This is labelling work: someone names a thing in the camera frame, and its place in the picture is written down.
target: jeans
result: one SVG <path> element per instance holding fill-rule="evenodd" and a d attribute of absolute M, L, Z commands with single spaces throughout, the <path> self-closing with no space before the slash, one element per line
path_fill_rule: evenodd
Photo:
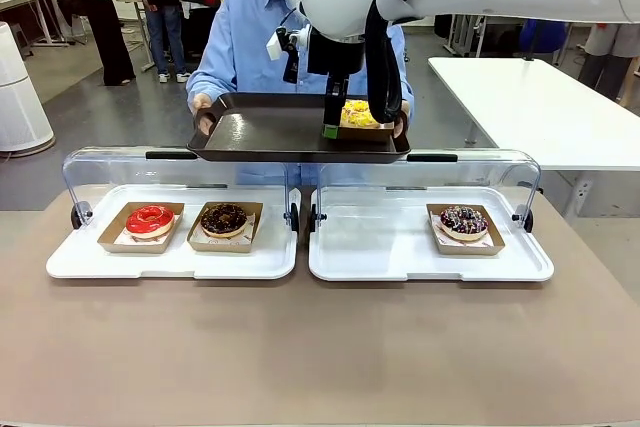
<path fill-rule="evenodd" d="M 164 57 L 163 27 L 166 26 L 171 46 L 171 55 L 176 67 L 176 74 L 185 74 L 187 66 L 184 62 L 184 50 L 182 48 L 182 15 L 177 5 L 158 6 L 156 12 L 145 11 L 147 27 L 151 37 L 151 54 L 158 68 L 158 74 L 168 74 L 169 64 Z"/>

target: black tray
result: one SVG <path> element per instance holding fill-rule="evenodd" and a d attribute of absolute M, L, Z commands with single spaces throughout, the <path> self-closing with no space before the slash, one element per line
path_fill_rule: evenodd
<path fill-rule="evenodd" d="M 323 95 L 224 94 L 198 112 L 187 148 L 216 162 L 370 164 L 392 163 L 411 150 L 406 129 L 387 143 L 325 139 L 323 116 Z M 198 127 L 203 117 L 214 122 L 209 132 Z"/>

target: white tray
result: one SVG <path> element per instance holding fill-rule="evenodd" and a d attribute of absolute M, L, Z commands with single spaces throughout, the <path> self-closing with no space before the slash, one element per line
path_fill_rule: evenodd
<path fill-rule="evenodd" d="M 300 192 L 291 202 L 300 208 Z M 195 252 L 187 235 L 206 202 L 262 202 L 262 218 L 249 254 Z M 180 202 L 184 215 L 162 255 L 110 254 L 97 240 L 127 202 Z M 283 188 L 188 189 L 180 186 L 123 185 L 93 208 L 93 221 L 73 231 L 47 262 L 57 278 L 193 277 L 195 279 L 259 279 L 284 277 L 293 269 L 298 234 L 284 218 Z"/>
<path fill-rule="evenodd" d="M 317 193 L 313 194 L 316 202 Z M 504 237 L 496 256 L 438 252 L 426 204 L 484 205 Z M 420 191 L 328 187 L 327 220 L 311 234 L 309 267 L 329 281 L 466 280 L 542 282 L 553 264 L 536 239 L 511 220 L 513 208 L 496 190 L 436 187 Z"/>

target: shirt sleeve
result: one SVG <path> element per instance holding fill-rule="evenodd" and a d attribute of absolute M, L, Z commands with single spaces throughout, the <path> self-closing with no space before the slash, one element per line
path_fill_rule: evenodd
<path fill-rule="evenodd" d="M 224 0 L 216 13 L 200 66 L 187 83 L 189 109 L 192 112 L 196 94 L 207 94 L 215 102 L 222 94 L 237 91 L 228 4 L 229 0 Z"/>
<path fill-rule="evenodd" d="M 409 106 L 411 110 L 409 111 L 409 121 L 413 119 L 414 114 L 414 96 L 413 89 L 409 85 L 409 81 L 407 80 L 407 67 L 404 62 L 404 32 L 402 27 L 399 25 L 394 25 L 389 27 L 387 30 L 387 34 L 391 39 L 391 45 L 393 45 L 393 51 L 396 54 L 396 61 L 398 62 L 398 70 L 400 71 L 400 81 L 402 82 L 402 99 L 409 102 Z"/>

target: clear plastic cover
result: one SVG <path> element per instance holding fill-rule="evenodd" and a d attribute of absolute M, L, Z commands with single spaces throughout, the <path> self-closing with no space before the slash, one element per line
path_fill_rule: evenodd
<path fill-rule="evenodd" d="M 343 202 L 339 192 L 353 189 L 416 191 L 451 187 L 477 187 L 496 192 L 512 210 L 514 221 L 524 225 L 540 182 L 540 167 L 528 155 L 497 149 L 412 151 L 387 165 L 327 164 L 320 169 L 317 220 L 323 202 Z"/>
<path fill-rule="evenodd" d="M 70 154 L 63 176 L 81 224 L 107 193 L 123 186 L 281 188 L 289 214 L 287 169 L 279 163 L 207 162 L 180 148 L 89 147 Z"/>

